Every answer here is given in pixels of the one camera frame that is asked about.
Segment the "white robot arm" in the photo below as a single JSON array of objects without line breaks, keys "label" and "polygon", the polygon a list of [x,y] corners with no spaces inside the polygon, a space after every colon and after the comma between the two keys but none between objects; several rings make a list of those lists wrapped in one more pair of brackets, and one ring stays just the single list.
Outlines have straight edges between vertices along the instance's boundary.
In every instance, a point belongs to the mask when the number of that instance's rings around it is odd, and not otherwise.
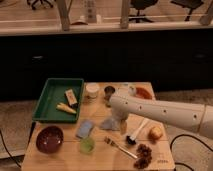
[{"label": "white robot arm", "polygon": [[110,105],[117,116],[135,114],[213,139],[213,106],[147,100],[127,93],[112,95]]}]

